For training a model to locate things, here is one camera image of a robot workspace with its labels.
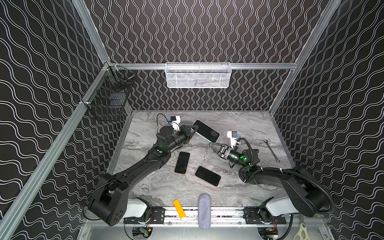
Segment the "black phone taken from case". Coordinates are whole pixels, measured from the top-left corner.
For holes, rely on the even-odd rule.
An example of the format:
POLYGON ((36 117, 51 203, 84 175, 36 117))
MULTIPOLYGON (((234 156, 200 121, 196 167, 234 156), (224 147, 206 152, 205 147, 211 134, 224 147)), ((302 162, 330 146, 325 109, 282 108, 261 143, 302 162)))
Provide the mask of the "black phone taken from case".
POLYGON ((211 143, 216 143, 220 137, 220 133, 203 123, 200 120, 195 120, 194 125, 198 126, 197 133, 211 143))

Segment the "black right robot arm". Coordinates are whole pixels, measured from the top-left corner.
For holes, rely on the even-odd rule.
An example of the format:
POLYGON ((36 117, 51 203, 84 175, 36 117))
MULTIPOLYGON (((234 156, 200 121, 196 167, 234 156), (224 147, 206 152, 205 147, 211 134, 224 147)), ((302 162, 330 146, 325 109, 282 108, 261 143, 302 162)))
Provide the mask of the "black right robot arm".
POLYGON ((234 146, 210 143, 210 148, 230 166, 240 166, 238 176, 245 184, 269 185, 282 188, 286 197, 269 198, 260 206, 266 217, 285 214, 331 214, 336 206, 329 191, 305 168, 296 166, 281 169, 259 166, 259 150, 251 147, 244 138, 237 138, 234 146))

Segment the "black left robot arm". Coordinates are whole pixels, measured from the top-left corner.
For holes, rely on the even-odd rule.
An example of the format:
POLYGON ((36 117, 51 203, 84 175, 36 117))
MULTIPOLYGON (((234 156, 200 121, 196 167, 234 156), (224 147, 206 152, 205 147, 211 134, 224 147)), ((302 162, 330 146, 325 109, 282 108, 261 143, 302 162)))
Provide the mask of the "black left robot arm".
POLYGON ((88 209, 107 225, 116 225, 124 217, 133 187, 162 168, 172 156, 172 151, 186 145, 198 129, 197 125, 181 125, 175 133, 171 126, 162 127, 156 134, 156 143, 142 160, 117 174, 101 176, 89 197, 88 209))

